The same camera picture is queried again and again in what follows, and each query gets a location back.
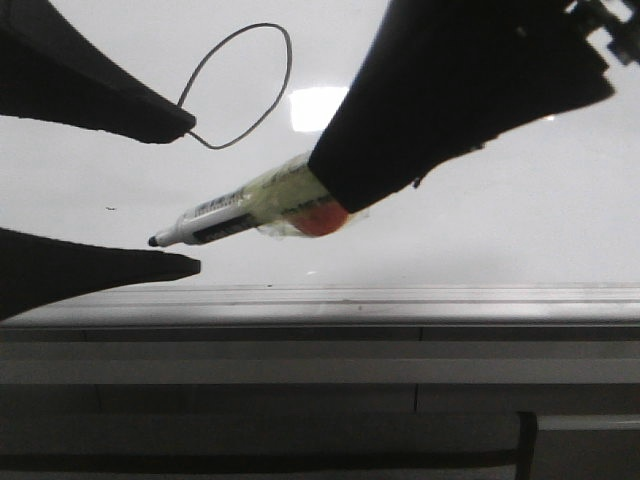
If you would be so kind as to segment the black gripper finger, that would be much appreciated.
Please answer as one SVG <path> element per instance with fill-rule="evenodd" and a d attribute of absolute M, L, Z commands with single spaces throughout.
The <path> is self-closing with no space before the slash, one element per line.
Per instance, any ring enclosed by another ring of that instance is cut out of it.
<path fill-rule="evenodd" d="M 1 113 L 147 144 L 171 143 L 196 124 L 111 61 L 48 1 L 1 4 Z"/>
<path fill-rule="evenodd" d="M 542 117 L 612 96 L 562 1 L 393 1 L 309 159 L 349 212 Z"/>

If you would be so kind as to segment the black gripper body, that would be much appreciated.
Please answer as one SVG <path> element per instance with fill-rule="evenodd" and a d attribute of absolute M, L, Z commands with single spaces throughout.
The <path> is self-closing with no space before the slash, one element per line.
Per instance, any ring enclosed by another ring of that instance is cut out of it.
<path fill-rule="evenodd" d="M 627 19 L 618 17 L 606 1 L 574 1 L 565 12 L 578 34 L 587 38 L 596 30 L 604 29 L 611 41 L 608 50 L 623 65 L 639 63 L 639 1 L 622 0 L 630 12 Z"/>

